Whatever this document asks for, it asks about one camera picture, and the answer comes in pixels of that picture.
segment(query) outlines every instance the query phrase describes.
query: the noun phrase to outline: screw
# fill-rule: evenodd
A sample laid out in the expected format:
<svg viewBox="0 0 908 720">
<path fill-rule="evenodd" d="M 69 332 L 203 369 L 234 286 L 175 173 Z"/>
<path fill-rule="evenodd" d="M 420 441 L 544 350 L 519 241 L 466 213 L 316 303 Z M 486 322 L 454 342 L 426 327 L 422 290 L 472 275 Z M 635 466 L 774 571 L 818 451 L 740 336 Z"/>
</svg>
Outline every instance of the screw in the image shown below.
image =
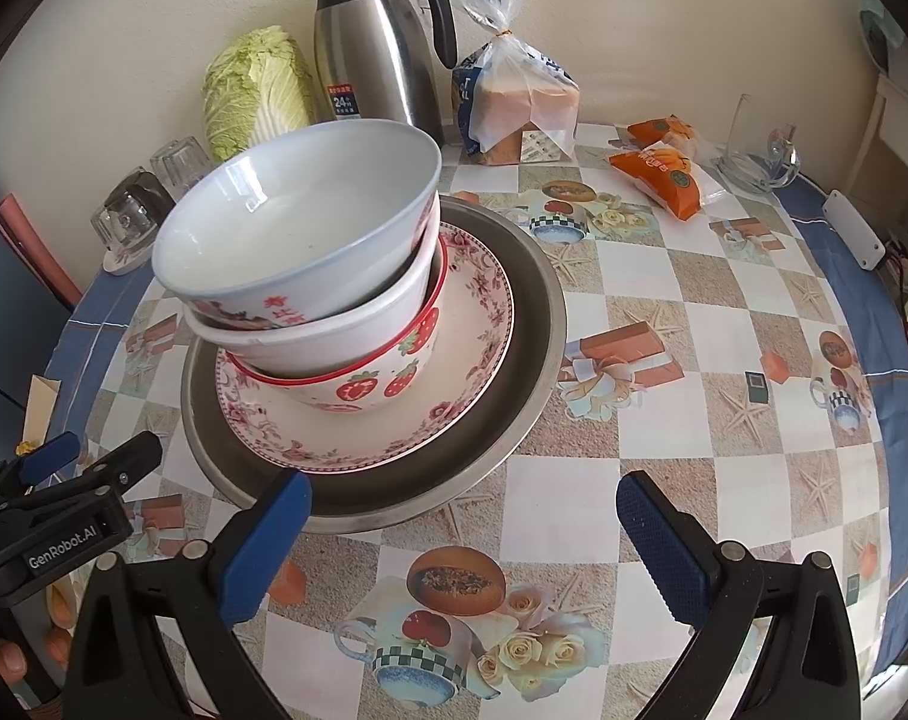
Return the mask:
<svg viewBox="0 0 908 720">
<path fill-rule="evenodd" d="M 739 560 L 744 560 L 744 556 L 747 555 L 747 550 L 740 546 L 736 541 L 725 541 L 721 544 L 721 555 L 728 560 L 738 562 Z"/>
<path fill-rule="evenodd" d="M 207 553 L 208 543 L 203 538 L 188 541 L 181 550 L 181 554 L 187 557 L 187 560 L 198 560 L 198 557 L 204 557 Z"/>
<path fill-rule="evenodd" d="M 98 557 L 98 559 L 94 562 L 94 565 L 96 565 L 102 571 L 107 571 L 110 568 L 115 567 L 116 562 L 117 552 L 105 552 L 104 555 Z"/>
<path fill-rule="evenodd" d="M 832 565 L 830 562 L 830 555 L 828 555 L 827 552 L 812 552 L 811 562 L 814 563 L 817 568 L 823 568 L 825 570 Z"/>
</svg>

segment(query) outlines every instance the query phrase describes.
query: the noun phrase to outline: human hand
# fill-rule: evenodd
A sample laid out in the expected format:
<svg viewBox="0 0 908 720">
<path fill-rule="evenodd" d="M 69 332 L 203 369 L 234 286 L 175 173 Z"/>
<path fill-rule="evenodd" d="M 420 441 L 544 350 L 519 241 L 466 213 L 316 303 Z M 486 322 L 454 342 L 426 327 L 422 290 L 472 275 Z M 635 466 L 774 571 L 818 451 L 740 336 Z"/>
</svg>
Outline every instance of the human hand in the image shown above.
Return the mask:
<svg viewBox="0 0 908 720">
<path fill-rule="evenodd" d="M 68 628 L 77 622 L 77 603 L 70 578 L 62 577 L 50 584 L 44 591 L 47 610 L 54 625 L 44 638 L 48 654 L 63 668 L 71 652 L 71 635 Z M 5 683 L 12 685 L 27 673 L 27 659 L 21 648 L 14 642 L 0 640 L 0 675 Z"/>
</svg>

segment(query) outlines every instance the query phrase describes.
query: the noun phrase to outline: power strip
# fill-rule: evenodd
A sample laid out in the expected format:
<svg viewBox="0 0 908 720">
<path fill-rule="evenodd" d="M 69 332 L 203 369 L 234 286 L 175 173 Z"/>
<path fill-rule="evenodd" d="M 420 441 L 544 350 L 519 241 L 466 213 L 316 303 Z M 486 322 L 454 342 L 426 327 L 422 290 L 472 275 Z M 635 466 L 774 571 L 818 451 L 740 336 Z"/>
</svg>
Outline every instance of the power strip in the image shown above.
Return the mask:
<svg viewBox="0 0 908 720">
<path fill-rule="evenodd" d="M 873 271 L 884 257 L 884 245 L 850 200 L 835 189 L 823 203 L 823 214 L 860 267 Z"/>
</svg>

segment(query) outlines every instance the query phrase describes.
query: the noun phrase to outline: wall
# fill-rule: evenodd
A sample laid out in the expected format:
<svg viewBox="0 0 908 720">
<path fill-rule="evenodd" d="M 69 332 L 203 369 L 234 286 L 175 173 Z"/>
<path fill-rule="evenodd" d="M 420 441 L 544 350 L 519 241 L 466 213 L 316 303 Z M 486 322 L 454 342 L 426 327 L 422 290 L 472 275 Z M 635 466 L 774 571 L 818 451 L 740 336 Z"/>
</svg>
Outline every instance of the wall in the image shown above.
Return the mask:
<svg viewBox="0 0 908 720">
<path fill-rule="evenodd" d="M 583 121 L 676 112 L 723 140 L 740 93 L 760 93 L 831 187 L 873 100 L 857 1 L 526 0 L 515 32 L 580 83 Z M 206 63 L 271 23 L 310 56 L 313 12 L 314 0 L 45 1 L 0 66 L 0 193 L 86 285 L 103 253 L 89 216 L 155 148 L 201 134 Z M 458 25 L 463 55 L 484 35 Z"/>
</svg>

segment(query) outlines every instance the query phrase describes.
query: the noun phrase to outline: thermos label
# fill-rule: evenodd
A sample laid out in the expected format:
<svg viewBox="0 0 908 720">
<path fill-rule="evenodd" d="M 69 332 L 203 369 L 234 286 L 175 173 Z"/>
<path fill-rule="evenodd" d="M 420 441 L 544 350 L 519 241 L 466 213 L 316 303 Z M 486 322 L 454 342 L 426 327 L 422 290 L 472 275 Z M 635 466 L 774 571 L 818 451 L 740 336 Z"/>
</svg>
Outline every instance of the thermos label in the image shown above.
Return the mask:
<svg viewBox="0 0 908 720">
<path fill-rule="evenodd" d="M 349 83 L 328 86 L 327 95 L 331 98 L 335 119 L 361 118 L 361 112 L 357 108 L 357 98 L 354 96 L 354 87 Z"/>
</svg>

